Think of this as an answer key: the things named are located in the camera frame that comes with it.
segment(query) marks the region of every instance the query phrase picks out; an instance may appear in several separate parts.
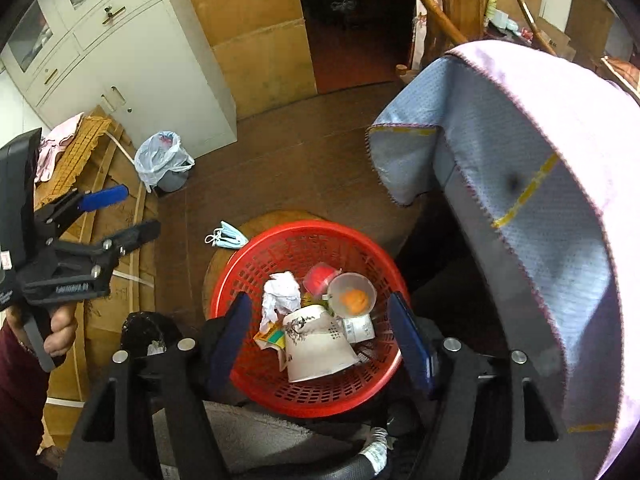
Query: metal screw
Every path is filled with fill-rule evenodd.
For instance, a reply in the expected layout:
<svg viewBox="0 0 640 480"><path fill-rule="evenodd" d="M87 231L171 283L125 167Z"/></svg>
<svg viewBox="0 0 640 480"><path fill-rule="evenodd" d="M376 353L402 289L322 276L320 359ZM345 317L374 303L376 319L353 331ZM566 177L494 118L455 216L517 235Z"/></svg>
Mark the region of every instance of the metal screw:
<svg viewBox="0 0 640 480"><path fill-rule="evenodd" d="M450 352L457 352L462 348L462 343L454 337L447 337L442 342L442 346L444 346L444 348L446 348Z"/></svg>
<svg viewBox="0 0 640 480"><path fill-rule="evenodd" d="M126 350L118 350L113 357L111 358L111 360L114 363L123 363L124 361L126 361L129 358L129 353Z"/></svg>
<svg viewBox="0 0 640 480"><path fill-rule="evenodd" d="M511 352L511 360L519 365L527 362L527 355L522 350L514 350Z"/></svg>
<svg viewBox="0 0 640 480"><path fill-rule="evenodd" d="M185 337L184 339L180 339L180 341L178 341L178 350L182 350L183 352L193 350L195 346L195 339L191 339L190 337Z"/></svg>

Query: basket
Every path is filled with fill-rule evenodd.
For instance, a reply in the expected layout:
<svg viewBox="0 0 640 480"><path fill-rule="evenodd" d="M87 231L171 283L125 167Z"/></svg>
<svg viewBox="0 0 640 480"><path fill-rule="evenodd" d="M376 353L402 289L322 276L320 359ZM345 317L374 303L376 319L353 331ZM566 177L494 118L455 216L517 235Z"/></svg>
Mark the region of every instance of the basket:
<svg viewBox="0 0 640 480"><path fill-rule="evenodd" d="M376 338L354 345L360 363L336 374L289 383L278 371L276 352L260 350L253 341L262 315L262 288L275 272L290 270L299 283L316 263L359 272L376 287L371 315ZM223 316L238 292L251 298L254 310L232 383L259 404L296 417L329 416L355 408L380 391L398 368L401 357L386 314L392 292L409 295L393 260L363 234L321 220L282 224L253 238L230 260L216 284L210 316Z"/></svg>

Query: round wooden stool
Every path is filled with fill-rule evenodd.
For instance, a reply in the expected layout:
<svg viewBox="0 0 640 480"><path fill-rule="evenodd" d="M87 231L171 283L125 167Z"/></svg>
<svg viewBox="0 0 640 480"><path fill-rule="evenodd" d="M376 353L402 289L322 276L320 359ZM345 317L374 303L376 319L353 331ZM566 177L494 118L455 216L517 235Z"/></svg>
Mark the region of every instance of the round wooden stool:
<svg viewBox="0 0 640 480"><path fill-rule="evenodd" d="M254 236L276 225L295 222L297 220L323 220L323 218L307 213L306 211L271 211L270 213L265 213L264 215L257 216L245 222L238 227L238 230L250 240ZM226 264L235 252L236 251L232 249L216 247L216 252L213 253L213 257L207 268L207 273L204 276L204 284L202 285L202 312L204 319L209 319L213 289L218 282L220 274L222 274Z"/></svg>

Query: maroon sleeve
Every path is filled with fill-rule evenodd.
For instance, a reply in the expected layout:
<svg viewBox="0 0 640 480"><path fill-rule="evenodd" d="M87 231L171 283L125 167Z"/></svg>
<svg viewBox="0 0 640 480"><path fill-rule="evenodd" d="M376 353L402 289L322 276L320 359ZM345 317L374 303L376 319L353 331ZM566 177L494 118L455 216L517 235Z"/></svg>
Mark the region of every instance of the maroon sleeve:
<svg viewBox="0 0 640 480"><path fill-rule="evenodd" d="M42 441L42 410L49 374L40 368L5 321L0 330L0 424L27 456L35 456Z"/></svg>

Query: human hand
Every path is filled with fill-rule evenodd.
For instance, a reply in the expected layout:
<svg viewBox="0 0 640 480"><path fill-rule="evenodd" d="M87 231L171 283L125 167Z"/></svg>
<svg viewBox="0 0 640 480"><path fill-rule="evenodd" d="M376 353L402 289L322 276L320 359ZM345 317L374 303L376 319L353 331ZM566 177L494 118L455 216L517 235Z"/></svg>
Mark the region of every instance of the human hand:
<svg viewBox="0 0 640 480"><path fill-rule="evenodd" d="M68 304L60 306L51 317L51 334L44 340L45 352L51 357L58 357L66 354L76 340L76 329L78 322L76 321L76 305ZM31 347L31 343L22 326L20 317L20 309L11 306L6 311L6 320L9 327L13 330L16 338L27 348Z"/></svg>

